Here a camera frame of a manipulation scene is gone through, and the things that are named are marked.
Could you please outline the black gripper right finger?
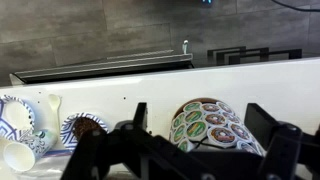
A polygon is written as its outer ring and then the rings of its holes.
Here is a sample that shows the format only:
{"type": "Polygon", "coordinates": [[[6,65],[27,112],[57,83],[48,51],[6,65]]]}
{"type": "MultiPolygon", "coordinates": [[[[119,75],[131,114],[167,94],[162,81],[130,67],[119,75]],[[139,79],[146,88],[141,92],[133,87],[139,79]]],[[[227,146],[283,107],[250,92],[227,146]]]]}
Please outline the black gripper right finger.
{"type": "Polygon", "coordinates": [[[266,151],[258,169],[264,180],[301,180],[296,174],[302,164],[320,180],[320,132],[305,133],[289,122],[277,121],[256,103],[248,103],[245,126],[266,151]]]}

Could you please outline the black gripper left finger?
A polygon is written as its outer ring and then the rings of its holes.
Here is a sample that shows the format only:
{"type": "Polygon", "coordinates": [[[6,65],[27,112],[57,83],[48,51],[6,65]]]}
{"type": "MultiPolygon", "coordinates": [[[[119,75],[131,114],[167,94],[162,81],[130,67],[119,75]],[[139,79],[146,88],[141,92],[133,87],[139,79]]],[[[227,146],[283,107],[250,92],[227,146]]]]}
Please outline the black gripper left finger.
{"type": "Polygon", "coordinates": [[[123,164],[139,180],[152,177],[152,161],[146,132],[147,103],[137,105],[132,120],[121,121],[115,129],[85,132],[69,160],[61,180],[103,180],[111,167],[123,164]]]}

